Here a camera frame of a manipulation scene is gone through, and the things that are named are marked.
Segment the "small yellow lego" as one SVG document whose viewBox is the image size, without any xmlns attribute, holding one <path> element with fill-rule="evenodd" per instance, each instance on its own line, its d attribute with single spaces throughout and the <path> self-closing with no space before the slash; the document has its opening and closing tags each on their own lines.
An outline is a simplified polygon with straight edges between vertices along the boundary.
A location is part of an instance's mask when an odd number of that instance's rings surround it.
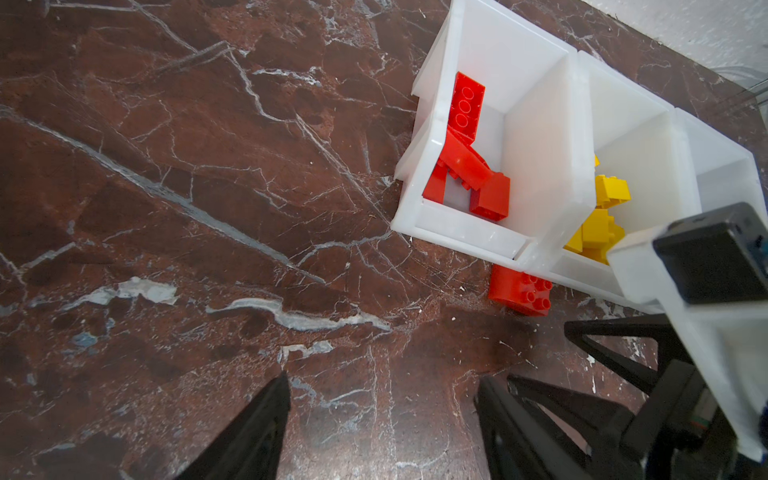
<svg viewBox="0 0 768 480">
<path fill-rule="evenodd" d="M 596 207 L 600 209 L 610 209 L 632 199 L 628 182 L 615 176 L 597 175 L 595 187 Z"/>
</svg>

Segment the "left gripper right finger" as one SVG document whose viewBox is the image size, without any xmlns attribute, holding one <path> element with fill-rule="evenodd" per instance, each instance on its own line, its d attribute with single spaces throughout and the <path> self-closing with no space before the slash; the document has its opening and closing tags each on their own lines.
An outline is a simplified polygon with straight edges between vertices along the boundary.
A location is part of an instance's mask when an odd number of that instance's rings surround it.
<svg viewBox="0 0 768 480">
<path fill-rule="evenodd" d="M 544 413 L 483 377 L 474 399 L 490 477 L 493 479 L 586 479 L 583 458 L 551 434 Z"/>
</svg>

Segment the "long red lego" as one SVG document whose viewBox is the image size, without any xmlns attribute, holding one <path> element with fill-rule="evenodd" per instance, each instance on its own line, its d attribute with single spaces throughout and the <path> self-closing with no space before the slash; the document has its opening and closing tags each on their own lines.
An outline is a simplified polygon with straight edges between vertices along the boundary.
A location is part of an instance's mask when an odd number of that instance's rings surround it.
<svg viewBox="0 0 768 480">
<path fill-rule="evenodd" d="M 483 158 L 451 129 L 446 132 L 437 164 L 458 178 L 465 189 L 480 190 L 494 175 Z"/>
<path fill-rule="evenodd" d="M 483 84 L 461 72 L 456 74 L 448 128 L 467 145 L 476 139 L 485 91 Z"/>
</svg>

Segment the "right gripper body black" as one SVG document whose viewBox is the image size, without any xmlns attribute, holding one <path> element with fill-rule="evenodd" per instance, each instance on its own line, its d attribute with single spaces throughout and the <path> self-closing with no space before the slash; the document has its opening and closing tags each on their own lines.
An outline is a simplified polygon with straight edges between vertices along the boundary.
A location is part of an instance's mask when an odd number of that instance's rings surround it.
<svg viewBox="0 0 768 480">
<path fill-rule="evenodd" d="M 767 229 L 739 202 L 627 235 L 608 261 L 625 296 L 656 304 L 664 340 L 684 349 L 660 368 L 627 452 L 655 479 L 767 475 Z M 663 409 L 663 402 L 673 406 Z"/>
</svg>

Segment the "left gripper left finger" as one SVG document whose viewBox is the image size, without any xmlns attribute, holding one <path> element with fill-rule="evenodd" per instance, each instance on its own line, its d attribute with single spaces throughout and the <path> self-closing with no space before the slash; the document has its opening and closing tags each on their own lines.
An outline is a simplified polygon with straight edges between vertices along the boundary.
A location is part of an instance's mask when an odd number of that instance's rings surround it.
<svg viewBox="0 0 768 480">
<path fill-rule="evenodd" d="M 289 379 L 281 372 L 178 477 L 275 479 L 289 411 Z"/>
</svg>

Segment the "small red lego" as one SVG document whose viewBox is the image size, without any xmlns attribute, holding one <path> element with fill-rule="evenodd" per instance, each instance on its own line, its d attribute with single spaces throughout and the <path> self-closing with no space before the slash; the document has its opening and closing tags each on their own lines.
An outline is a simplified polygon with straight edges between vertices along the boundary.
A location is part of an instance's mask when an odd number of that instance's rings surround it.
<svg viewBox="0 0 768 480">
<path fill-rule="evenodd" d="M 469 211 L 479 217 L 498 222 L 508 216 L 510 179 L 500 172 L 479 190 L 471 190 Z"/>
</svg>

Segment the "red lego square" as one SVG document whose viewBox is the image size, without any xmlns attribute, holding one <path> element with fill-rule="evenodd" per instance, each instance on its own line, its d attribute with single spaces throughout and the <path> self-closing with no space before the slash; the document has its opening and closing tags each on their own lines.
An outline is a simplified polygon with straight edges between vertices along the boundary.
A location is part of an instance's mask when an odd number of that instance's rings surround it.
<svg viewBox="0 0 768 480">
<path fill-rule="evenodd" d="M 438 160 L 432 170 L 422 196 L 427 200 L 442 204 L 444 202 L 447 177 L 448 168 L 441 160 Z"/>
</svg>

